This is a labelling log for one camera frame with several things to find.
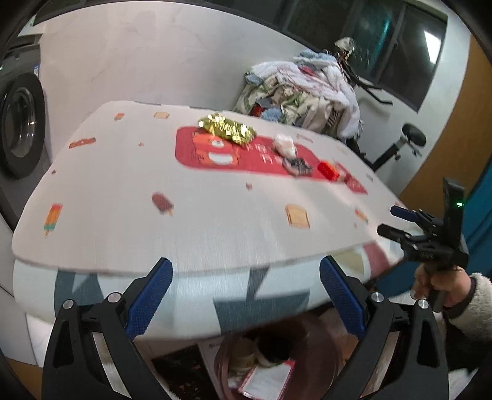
washing machine door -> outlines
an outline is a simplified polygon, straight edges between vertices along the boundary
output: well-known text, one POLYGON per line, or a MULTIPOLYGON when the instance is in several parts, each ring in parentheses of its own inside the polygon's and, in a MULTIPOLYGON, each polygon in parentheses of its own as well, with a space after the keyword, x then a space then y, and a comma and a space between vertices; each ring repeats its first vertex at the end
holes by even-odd
POLYGON ((33 73, 17 76, 0 103, 0 163, 15 178, 28 176, 44 146, 45 103, 33 73))

laundry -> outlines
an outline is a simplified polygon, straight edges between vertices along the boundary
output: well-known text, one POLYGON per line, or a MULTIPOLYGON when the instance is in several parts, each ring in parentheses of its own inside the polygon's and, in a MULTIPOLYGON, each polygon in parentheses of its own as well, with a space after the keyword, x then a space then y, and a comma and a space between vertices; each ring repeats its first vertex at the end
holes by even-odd
POLYGON ((274 106, 272 108, 264 110, 260 114, 260 118, 264 119, 265 121, 278 122, 282 118, 282 115, 282 109, 279 106, 274 106))
POLYGON ((312 64, 299 65, 299 70, 304 72, 305 74, 307 74, 309 76, 316 76, 316 73, 314 72, 315 67, 312 64))
POLYGON ((302 52, 297 58, 301 68, 293 62, 273 61, 253 66, 246 73, 246 87, 234 111, 262 115, 257 103, 269 99, 280 107, 269 111, 265 119, 295 125, 317 133, 327 133, 340 140, 359 134, 360 110, 353 88, 345 80, 336 59, 325 53, 314 55, 302 52), (307 74, 303 62, 316 62, 315 76, 307 74))

blue towel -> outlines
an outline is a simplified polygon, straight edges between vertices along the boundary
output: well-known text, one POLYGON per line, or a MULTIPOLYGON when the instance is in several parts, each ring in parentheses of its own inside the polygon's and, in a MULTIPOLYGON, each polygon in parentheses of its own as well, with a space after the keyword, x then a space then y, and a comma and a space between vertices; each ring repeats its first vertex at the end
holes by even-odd
POLYGON ((260 118, 266 121, 278 122, 282 117, 282 110, 280 107, 272 107, 260 114, 260 118))
POLYGON ((331 54, 327 54, 324 52, 321 53, 316 53, 315 51, 312 51, 310 49, 303 50, 299 53, 300 57, 305 57, 305 58, 311 58, 314 60, 326 60, 326 61, 332 61, 332 62, 337 62, 337 59, 333 57, 331 54))
POLYGON ((246 75, 246 82, 253 86, 260 86, 263 83, 263 79, 256 76, 254 73, 246 75))

gray pattern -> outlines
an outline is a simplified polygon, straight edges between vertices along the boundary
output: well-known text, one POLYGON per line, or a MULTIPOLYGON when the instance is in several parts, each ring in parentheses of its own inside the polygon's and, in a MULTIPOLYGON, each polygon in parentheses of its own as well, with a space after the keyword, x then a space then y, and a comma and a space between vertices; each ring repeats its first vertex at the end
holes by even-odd
POLYGON ((78 305, 99 303, 104 300, 97 274, 79 274, 58 270, 55 282, 54 308, 55 315, 67 299, 74 300, 78 305))
POLYGON ((256 298, 256 293, 268 271, 269 267, 249 270, 245 300, 214 300, 215 312, 222 333, 240 331, 267 322, 278 321, 306 310, 309 291, 286 296, 256 298))

white wall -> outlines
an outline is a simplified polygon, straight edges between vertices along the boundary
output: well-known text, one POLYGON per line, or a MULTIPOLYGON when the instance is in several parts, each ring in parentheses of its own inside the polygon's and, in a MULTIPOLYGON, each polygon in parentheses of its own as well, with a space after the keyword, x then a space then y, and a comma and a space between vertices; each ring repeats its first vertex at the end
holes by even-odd
MULTIPOLYGON (((365 132, 360 147, 375 160, 411 122, 427 135, 423 158, 408 148, 378 175, 399 194, 432 150, 460 92, 470 33, 439 0, 423 0, 448 15, 434 80, 419 113, 382 92, 381 106, 358 90, 365 132)), ((73 11, 43 26, 40 77, 47 97, 50 156, 83 120, 110 100, 137 100, 230 109, 244 72, 269 60, 290 60, 303 45, 250 20, 189 4, 130 1, 73 11)))
POLYGON ((416 158, 408 146, 401 149, 401 159, 390 160, 378 172, 379 178, 397 195, 417 173, 439 139, 460 93, 461 83, 468 63, 470 32, 459 17, 439 0, 422 0, 448 16, 440 60, 427 96, 417 113, 396 97, 380 92, 382 99, 393 100, 393 106, 381 105, 362 89, 357 89, 357 99, 364 121, 364 133, 359 141, 362 151, 374 161, 401 135, 401 127, 410 122, 427 136, 427 145, 416 158))
POLYGON ((107 101, 230 109, 249 67, 290 60, 304 49, 250 20, 162 1, 103 4, 61 15, 46 22, 40 45, 50 156, 107 101))
POLYGON ((26 314, 14 299, 12 231, 0 216, 0 349, 6 357, 36 365, 26 314))

